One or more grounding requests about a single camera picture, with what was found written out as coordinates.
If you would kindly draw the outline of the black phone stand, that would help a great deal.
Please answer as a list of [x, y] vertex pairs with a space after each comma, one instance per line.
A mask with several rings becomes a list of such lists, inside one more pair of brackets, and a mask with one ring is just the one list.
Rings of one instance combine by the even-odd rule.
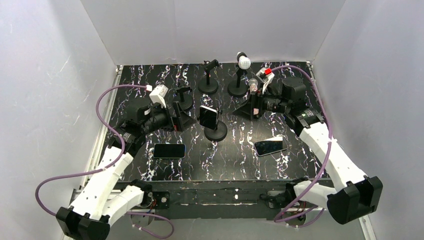
[[211, 142], [220, 142], [222, 141], [228, 133], [227, 125], [219, 120], [219, 116], [223, 113], [222, 110], [216, 109], [218, 111], [218, 125], [216, 130], [212, 130], [209, 128], [204, 127], [204, 135], [205, 137], [210, 140]]
[[175, 97], [173, 102], [179, 102], [179, 105], [183, 111], [189, 111], [194, 106], [194, 99], [188, 92], [191, 92], [193, 89], [190, 85], [178, 86], [175, 89]]

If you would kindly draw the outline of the black phone pink edge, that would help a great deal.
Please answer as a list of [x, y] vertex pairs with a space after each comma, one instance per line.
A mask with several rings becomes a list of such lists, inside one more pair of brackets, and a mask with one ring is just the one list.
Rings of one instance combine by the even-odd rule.
[[201, 126], [216, 130], [218, 128], [218, 110], [201, 105], [199, 107], [198, 121]]

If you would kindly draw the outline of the black phone stand front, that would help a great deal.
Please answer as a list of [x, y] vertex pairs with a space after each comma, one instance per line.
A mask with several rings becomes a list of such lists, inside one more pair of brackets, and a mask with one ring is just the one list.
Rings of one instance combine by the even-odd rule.
[[220, 142], [222, 141], [228, 133], [227, 125], [219, 120], [219, 116], [223, 113], [222, 110], [216, 109], [218, 111], [218, 125], [216, 130], [212, 130], [209, 128], [204, 127], [204, 135], [205, 137], [210, 140], [211, 142]]

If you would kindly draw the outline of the black phone blue edge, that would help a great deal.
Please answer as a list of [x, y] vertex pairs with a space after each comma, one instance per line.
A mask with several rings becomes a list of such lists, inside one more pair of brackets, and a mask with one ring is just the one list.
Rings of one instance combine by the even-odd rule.
[[185, 155], [186, 146], [182, 143], [158, 143], [153, 150], [155, 159], [182, 159]]

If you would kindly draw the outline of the black phone silver edge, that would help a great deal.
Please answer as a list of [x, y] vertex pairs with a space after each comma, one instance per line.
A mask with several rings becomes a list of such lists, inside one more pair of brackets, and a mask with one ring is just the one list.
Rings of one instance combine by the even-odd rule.
[[276, 136], [265, 140], [257, 141], [253, 144], [256, 155], [259, 157], [284, 151], [288, 145], [282, 136]]

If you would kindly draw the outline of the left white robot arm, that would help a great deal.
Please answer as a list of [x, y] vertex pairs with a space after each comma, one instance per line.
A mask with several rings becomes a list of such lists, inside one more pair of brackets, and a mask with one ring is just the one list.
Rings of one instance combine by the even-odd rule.
[[63, 234], [74, 240], [105, 240], [112, 225], [133, 207], [152, 210], [157, 204], [153, 187], [135, 179], [121, 192], [109, 198], [124, 170], [132, 163], [146, 136], [156, 130], [183, 132], [196, 120], [190, 117], [178, 101], [169, 107], [151, 103], [140, 107], [135, 118], [123, 120], [118, 135], [110, 140], [103, 157], [81, 193], [68, 207], [61, 207], [55, 218]]

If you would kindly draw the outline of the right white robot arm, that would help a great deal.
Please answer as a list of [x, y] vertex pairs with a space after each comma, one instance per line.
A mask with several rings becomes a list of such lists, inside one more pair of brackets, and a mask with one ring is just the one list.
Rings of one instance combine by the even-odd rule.
[[249, 98], [233, 114], [256, 120], [265, 111], [282, 113], [286, 124], [313, 152], [329, 174], [333, 186], [320, 185], [317, 179], [301, 177], [286, 184], [278, 195], [284, 210], [298, 201], [309, 202], [328, 210], [332, 218], [344, 225], [375, 212], [383, 183], [358, 168], [330, 133], [324, 117], [306, 103], [306, 85], [299, 77], [282, 82], [280, 96], [266, 92], [256, 79], [250, 79]]

